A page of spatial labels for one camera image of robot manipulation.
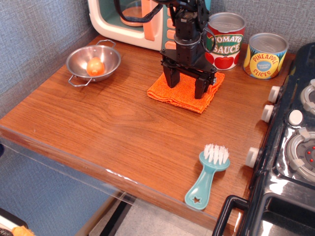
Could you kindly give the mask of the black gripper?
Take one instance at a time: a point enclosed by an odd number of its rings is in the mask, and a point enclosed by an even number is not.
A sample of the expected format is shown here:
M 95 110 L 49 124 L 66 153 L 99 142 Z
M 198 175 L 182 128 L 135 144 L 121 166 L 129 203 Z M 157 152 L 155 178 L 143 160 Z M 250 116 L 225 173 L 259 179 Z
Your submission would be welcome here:
M 167 85 L 174 88 L 180 81 L 180 73 L 195 78 L 194 98 L 201 99 L 209 85 L 216 83 L 216 69 L 207 61 L 207 34 L 200 34 L 196 41 L 175 37 L 176 49 L 162 49 L 161 65 Z

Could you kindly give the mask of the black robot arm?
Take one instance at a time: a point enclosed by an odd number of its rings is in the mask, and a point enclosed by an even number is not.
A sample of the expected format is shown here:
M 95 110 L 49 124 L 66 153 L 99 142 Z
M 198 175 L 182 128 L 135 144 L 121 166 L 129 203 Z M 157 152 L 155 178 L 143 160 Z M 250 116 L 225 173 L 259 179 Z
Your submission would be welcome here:
M 168 7 L 175 27 L 176 49 L 162 49 L 161 65 L 170 88 L 185 74 L 195 78 L 195 99 L 201 99 L 209 85 L 215 83 L 217 69 L 209 63 L 206 53 L 214 50 L 216 43 L 208 49 L 207 35 L 214 35 L 208 27 L 210 11 L 203 0 L 157 0 Z

